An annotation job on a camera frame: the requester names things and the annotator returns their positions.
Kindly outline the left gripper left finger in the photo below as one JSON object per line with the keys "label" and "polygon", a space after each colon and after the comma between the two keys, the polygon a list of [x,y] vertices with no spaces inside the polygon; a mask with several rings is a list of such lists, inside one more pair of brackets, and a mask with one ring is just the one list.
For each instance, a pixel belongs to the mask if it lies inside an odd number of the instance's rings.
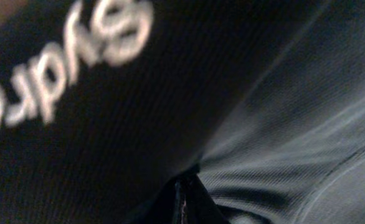
{"label": "left gripper left finger", "polygon": [[170,180],[154,197],[130,211],[122,224],[173,224],[178,213],[179,179]]}

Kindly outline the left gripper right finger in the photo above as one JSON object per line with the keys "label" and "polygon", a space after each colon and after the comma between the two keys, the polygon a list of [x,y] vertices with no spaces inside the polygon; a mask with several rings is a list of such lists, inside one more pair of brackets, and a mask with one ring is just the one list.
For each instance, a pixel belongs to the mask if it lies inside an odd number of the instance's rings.
{"label": "left gripper right finger", "polygon": [[182,180],[182,224],[229,224],[197,175]]}

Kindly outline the black t-shirt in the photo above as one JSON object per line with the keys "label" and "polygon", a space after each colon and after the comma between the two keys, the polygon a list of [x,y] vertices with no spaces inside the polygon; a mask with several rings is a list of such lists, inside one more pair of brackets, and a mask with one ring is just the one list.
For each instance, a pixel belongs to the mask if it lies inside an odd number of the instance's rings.
{"label": "black t-shirt", "polygon": [[365,223],[365,1],[0,1],[0,223]]}

